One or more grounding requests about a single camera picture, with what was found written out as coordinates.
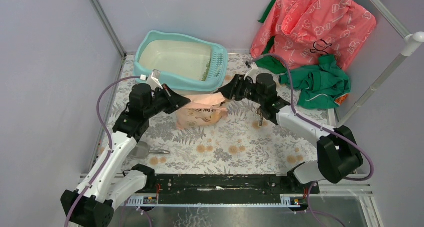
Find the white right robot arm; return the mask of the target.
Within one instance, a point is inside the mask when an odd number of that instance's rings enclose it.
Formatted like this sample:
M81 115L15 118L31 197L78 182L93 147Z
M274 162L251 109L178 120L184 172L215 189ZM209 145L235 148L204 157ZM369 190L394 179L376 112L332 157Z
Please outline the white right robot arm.
M321 125L294 111L293 105L279 96L277 84L270 74L261 73L256 80L237 74L218 92L228 100L247 99L259 104L259 112L266 120L289 129L316 147L316 161L302 163L287 173L286 185L293 193L301 192L315 181L337 184L364 163L348 127Z

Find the pink cat litter bag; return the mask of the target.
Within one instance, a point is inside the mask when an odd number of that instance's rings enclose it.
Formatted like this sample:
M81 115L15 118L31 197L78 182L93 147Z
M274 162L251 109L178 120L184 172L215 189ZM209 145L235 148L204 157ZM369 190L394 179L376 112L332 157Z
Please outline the pink cat litter bag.
M221 93L187 95L190 103L176 111L180 130L217 124L228 116L227 99Z

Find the grey litter scoop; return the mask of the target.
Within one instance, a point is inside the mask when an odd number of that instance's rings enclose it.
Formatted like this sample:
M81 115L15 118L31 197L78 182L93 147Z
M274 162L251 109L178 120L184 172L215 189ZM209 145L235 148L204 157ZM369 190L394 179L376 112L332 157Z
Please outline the grey litter scoop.
M151 147L143 141L140 141L134 149L128 154L129 157L135 159L146 159L149 154L153 155L168 155L171 152L165 149L151 149Z

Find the brown bag sealing clip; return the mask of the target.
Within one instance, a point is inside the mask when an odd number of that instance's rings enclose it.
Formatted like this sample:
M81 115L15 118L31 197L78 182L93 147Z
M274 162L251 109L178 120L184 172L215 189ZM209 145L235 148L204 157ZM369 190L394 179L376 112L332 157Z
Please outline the brown bag sealing clip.
M260 108L258 108L258 109L256 110L256 114L257 114L257 116L258 116L257 126L258 126L259 128L261 128L261 127L263 126L264 117L263 117L263 113L262 113L262 111L261 111L261 109L260 109Z

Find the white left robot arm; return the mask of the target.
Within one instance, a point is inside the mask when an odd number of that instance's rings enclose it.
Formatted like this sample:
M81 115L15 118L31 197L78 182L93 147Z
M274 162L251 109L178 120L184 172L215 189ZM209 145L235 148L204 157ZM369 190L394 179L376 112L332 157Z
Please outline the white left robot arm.
M86 178L73 191L66 190L61 204L66 214L64 225L107 227L116 209L132 194L155 187L154 171L136 167L113 184L119 167L140 142L150 126L150 118L162 112L172 114L189 104L189 98L172 91L166 84L152 89L139 83L132 87L129 102L108 133L109 148L104 150Z

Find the teal litter box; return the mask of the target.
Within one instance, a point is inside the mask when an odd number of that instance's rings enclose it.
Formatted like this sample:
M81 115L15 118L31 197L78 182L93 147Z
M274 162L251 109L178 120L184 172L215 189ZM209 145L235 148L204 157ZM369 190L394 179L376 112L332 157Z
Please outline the teal litter box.
M159 82L174 91L210 93L223 84L228 60L220 44L151 30L135 54L133 73L148 76L158 70Z

